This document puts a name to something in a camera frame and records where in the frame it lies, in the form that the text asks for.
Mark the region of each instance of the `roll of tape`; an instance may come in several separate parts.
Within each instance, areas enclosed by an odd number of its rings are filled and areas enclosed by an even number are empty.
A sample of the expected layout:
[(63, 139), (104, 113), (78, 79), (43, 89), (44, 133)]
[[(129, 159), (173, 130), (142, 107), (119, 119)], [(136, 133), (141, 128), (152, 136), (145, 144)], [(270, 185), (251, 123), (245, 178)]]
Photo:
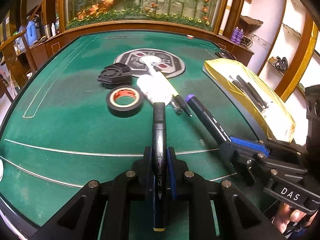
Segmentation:
[[(134, 101), (128, 105), (119, 105), (116, 100), (120, 97), (128, 96)], [(137, 114), (142, 107), (143, 95), (138, 88), (132, 86), (119, 86), (111, 90), (106, 98), (111, 114), (118, 117), (131, 117)]]

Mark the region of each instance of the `green foliage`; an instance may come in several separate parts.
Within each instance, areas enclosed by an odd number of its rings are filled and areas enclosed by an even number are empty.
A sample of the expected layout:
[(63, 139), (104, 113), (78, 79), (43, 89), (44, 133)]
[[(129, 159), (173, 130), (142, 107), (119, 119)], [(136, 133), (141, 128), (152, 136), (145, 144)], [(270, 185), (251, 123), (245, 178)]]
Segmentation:
[(164, 21), (185, 24), (193, 27), (198, 27), (204, 30), (211, 30), (210, 23), (204, 22), (199, 19), (188, 18), (182, 15), (177, 14), (153, 14), (150, 12), (144, 12), (141, 8), (133, 8), (130, 10), (122, 11), (109, 11), (105, 13), (99, 13), (96, 16), (88, 15), (82, 20), (74, 18), (71, 20), (67, 26), (67, 29), (84, 26), (87, 24), (99, 23), (99, 22), (108, 22), (108, 21), (117, 21), (117, 20), (155, 20), (155, 21)]

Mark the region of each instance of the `green table surface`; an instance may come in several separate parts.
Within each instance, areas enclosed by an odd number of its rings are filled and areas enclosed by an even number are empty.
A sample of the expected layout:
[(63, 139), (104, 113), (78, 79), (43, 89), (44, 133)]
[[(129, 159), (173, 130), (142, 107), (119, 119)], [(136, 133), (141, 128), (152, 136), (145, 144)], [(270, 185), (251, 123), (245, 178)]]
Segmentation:
[[(18, 211), (43, 225), (91, 179), (105, 182), (131, 169), (152, 141), (152, 105), (129, 118), (113, 116), (97, 77), (128, 50), (162, 49), (180, 57), (186, 70), (171, 78), (182, 96), (192, 93), (228, 134), (257, 140), (251, 127), (224, 93), (202, 71), (219, 49), (201, 39), (148, 31), (105, 32), (82, 36), (54, 56), (17, 102), (1, 137), (4, 175), (0, 193)], [(167, 145), (178, 159), (205, 179), (230, 174), (220, 161), (217, 143), (194, 115), (177, 116), (166, 108)], [(132, 205), (130, 239), (153, 236)], [(187, 212), (187, 207), (180, 212)], [(188, 220), (175, 217), (168, 239), (187, 239)]]

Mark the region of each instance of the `metal screw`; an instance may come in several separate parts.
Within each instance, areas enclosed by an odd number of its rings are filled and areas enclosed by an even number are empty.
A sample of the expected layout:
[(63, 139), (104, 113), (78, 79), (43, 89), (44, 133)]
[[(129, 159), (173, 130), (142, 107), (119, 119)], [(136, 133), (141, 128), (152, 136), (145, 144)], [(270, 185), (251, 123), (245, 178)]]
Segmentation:
[(187, 178), (192, 178), (195, 174), (192, 171), (186, 171), (184, 173), (184, 176), (186, 176)]
[(130, 178), (136, 176), (136, 173), (134, 171), (127, 171), (125, 175)]
[(222, 186), (223, 187), (231, 187), (231, 181), (230, 180), (224, 180), (224, 181), (222, 181)]
[(89, 186), (90, 188), (94, 188), (94, 187), (97, 187), (98, 184), (99, 184), (99, 183), (98, 183), (96, 180), (91, 180), (91, 181), (89, 181), (88, 186)]
[(277, 175), (277, 174), (278, 174), (278, 171), (275, 170), (275, 169), (271, 169), (271, 174), (272, 174), (272, 175)]

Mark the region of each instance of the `blue pitcher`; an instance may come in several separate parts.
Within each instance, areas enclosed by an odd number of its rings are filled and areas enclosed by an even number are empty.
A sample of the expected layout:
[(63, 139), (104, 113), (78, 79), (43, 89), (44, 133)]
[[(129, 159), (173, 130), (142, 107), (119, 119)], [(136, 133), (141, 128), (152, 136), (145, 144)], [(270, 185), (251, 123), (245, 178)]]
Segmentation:
[(30, 21), (30, 17), (27, 18), (27, 37), (28, 37), (28, 45), (31, 46), (35, 41), (38, 40), (37, 32), (36, 32), (36, 24), (34, 21)]

